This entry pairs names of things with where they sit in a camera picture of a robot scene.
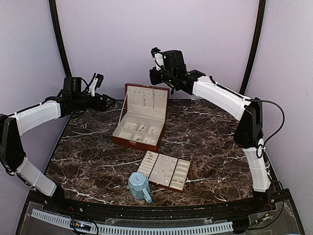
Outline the red jewelry tray insert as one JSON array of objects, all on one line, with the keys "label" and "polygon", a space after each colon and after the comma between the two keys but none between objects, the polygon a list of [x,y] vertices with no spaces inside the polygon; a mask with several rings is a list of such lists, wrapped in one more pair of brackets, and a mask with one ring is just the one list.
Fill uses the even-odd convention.
[{"label": "red jewelry tray insert", "polygon": [[190,165],[190,161],[147,151],[137,171],[143,173],[150,184],[183,192]]}]

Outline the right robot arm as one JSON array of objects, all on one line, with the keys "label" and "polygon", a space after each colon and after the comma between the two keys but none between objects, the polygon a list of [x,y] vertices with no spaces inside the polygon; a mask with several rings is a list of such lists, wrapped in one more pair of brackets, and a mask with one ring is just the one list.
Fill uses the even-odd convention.
[{"label": "right robot arm", "polygon": [[203,98],[232,115],[239,124],[235,143],[243,150],[252,176],[254,192],[265,193],[271,185],[269,163],[264,158],[267,140],[263,134],[264,100],[249,98],[216,82],[198,70],[188,71],[180,50],[151,50],[155,67],[150,70],[152,85],[166,84],[172,90]]}]

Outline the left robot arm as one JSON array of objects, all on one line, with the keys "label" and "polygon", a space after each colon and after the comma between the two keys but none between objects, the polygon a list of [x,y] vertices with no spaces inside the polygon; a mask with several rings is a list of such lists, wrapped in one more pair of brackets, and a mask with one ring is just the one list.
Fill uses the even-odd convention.
[{"label": "left robot arm", "polygon": [[18,176],[30,188],[51,197],[50,206],[58,213],[66,213],[69,203],[64,199],[64,190],[28,159],[21,137],[28,131],[52,120],[66,117],[74,111],[92,109],[106,111],[116,100],[105,94],[98,94],[104,80],[101,74],[94,74],[84,89],[81,77],[66,77],[63,88],[56,96],[49,96],[43,102],[9,115],[0,116],[0,162],[10,176]]}]

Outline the red wooden jewelry box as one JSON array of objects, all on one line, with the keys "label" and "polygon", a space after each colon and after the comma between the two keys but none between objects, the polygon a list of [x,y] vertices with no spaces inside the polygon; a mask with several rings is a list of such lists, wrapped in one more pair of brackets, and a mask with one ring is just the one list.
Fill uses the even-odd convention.
[{"label": "red wooden jewelry box", "polygon": [[168,88],[125,84],[125,113],[120,114],[113,143],[157,152],[165,133],[168,98]]}]

